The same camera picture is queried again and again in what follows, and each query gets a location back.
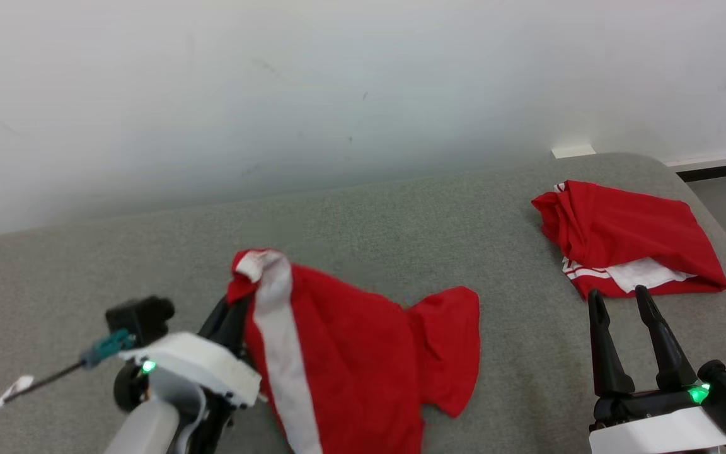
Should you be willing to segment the grey fabric sofa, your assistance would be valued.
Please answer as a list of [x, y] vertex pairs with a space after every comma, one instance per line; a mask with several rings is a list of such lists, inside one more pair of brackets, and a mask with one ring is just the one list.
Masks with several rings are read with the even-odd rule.
[[[588, 454], [588, 308], [531, 204], [567, 179], [686, 202], [726, 275], [717, 220], [672, 170], [633, 153], [26, 231], [0, 236], [0, 394], [75, 362], [107, 333], [106, 309], [135, 297], [168, 297], [171, 330], [198, 330], [234, 255], [270, 247], [400, 303], [478, 293], [478, 384], [457, 419], [425, 408], [425, 454]], [[694, 367], [726, 364], [726, 291], [655, 301]]]

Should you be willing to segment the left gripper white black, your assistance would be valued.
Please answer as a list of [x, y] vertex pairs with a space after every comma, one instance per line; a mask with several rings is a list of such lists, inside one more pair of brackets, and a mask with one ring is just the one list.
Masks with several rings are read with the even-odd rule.
[[245, 363], [251, 302], [253, 296], [246, 295], [229, 306], [222, 297], [198, 335], [167, 334], [147, 347], [121, 351], [118, 358], [146, 371], [154, 399], [194, 408], [210, 393], [236, 407], [254, 406], [260, 394], [260, 375]]

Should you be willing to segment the red shorts with white stripe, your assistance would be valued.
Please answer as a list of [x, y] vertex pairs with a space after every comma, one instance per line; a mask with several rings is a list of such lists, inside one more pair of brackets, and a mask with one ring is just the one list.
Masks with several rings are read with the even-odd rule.
[[292, 454], [420, 454], [423, 407], [455, 419], [480, 369], [480, 299], [464, 286], [404, 308], [295, 264], [239, 251], [229, 306]]

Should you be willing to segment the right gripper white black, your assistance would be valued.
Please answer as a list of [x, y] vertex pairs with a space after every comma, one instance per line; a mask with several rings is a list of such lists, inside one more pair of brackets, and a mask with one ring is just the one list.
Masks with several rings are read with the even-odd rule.
[[589, 428], [591, 454], [720, 454], [726, 434], [701, 405], [709, 385], [694, 384], [697, 374], [648, 287], [637, 285], [635, 296], [652, 341], [659, 390], [634, 393], [634, 381], [623, 370], [609, 331], [603, 295], [590, 290], [593, 382], [599, 397]]

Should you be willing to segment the red Bulls 23 jersey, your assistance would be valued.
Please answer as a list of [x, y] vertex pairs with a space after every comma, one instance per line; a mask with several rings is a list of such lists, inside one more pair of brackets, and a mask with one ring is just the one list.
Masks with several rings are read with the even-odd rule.
[[726, 275], [708, 235], [683, 201], [568, 179], [532, 201], [562, 272], [583, 299], [720, 293]]

